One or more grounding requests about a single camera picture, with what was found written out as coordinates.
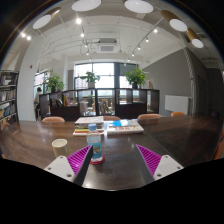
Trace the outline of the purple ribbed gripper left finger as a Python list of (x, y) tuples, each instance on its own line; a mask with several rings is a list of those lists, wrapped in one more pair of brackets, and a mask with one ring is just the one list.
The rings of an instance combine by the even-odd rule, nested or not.
[(84, 182), (92, 155), (93, 146), (86, 146), (68, 157), (57, 157), (45, 168), (45, 171), (81, 186)]

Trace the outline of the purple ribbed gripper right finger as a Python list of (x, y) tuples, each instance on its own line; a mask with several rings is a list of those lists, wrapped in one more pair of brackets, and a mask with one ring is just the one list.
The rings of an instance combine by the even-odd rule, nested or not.
[(160, 156), (141, 145), (136, 145), (135, 152), (146, 184), (160, 180), (165, 176), (183, 169), (183, 166), (171, 156)]

